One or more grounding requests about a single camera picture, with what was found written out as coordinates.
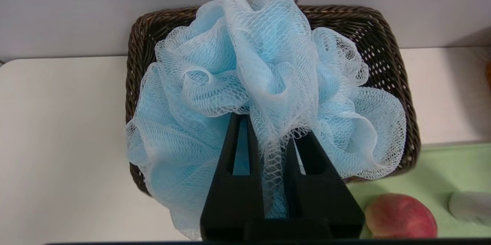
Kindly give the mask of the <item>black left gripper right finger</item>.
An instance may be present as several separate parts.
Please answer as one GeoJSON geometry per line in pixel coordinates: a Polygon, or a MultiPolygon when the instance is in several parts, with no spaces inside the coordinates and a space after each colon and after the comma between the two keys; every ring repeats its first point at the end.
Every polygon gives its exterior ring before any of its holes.
{"type": "Polygon", "coordinates": [[[314,133],[288,141],[288,218],[308,238],[358,239],[365,215],[314,133]]]}

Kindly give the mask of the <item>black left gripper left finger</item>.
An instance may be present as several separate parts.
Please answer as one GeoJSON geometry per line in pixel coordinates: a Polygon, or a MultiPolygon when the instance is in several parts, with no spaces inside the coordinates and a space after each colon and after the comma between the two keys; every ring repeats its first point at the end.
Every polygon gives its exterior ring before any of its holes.
{"type": "Polygon", "coordinates": [[[245,240],[249,223],[263,219],[259,147],[249,116],[233,113],[200,218],[203,240],[245,240]],[[241,121],[247,121],[249,175],[234,175],[241,121]]]}

